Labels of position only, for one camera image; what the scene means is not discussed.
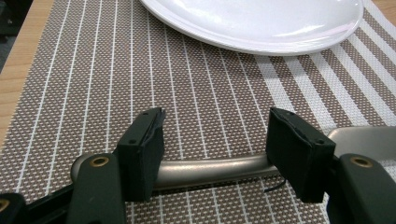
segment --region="woven fabric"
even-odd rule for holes
[[[111,152],[137,114],[167,110],[165,160],[265,150],[271,106],[327,134],[396,125],[396,29],[370,0],[346,41],[297,57],[220,49],[158,21],[137,0],[55,0],[7,133],[2,192],[30,203],[71,183],[82,153]],[[395,176],[393,161],[386,168]],[[131,223],[326,223],[325,204],[279,176],[161,192],[128,203]]]

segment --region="woven placemat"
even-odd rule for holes
[[[55,0],[0,163],[2,192],[30,203],[71,183],[82,153],[111,152],[137,114],[167,110],[165,160],[265,150],[271,106],[324,133],[396,125],[396,29],[370,0],[348,40],[298,57],[219,49],[182,35],[137,0]],[[395,176],[395,161],[383,163]],[[282,180],[253,178],[128,203],[134,223],[326,223]]]

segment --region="wooden table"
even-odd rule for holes
[[[374,0],[390,22],[396,25],[396,1]],[[0,146],[20,98],[36,47],[53,0],[35,0],[0,75]]]

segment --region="white plate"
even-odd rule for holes
[[[261,55],[306,54],[359,26],[361,0],[140,0],[167,25],[208,44]]]

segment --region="black wire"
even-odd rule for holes
[[[287,181],[287,179],[284,178],[283,181],[280,184],[278,184],[276,186],[273,186],[271,188],[265,189],[264,193],[271,192],[271,191],[274,191],[276,189],[282,188],[282,186],[284,186],[286,184],[286,181]]]

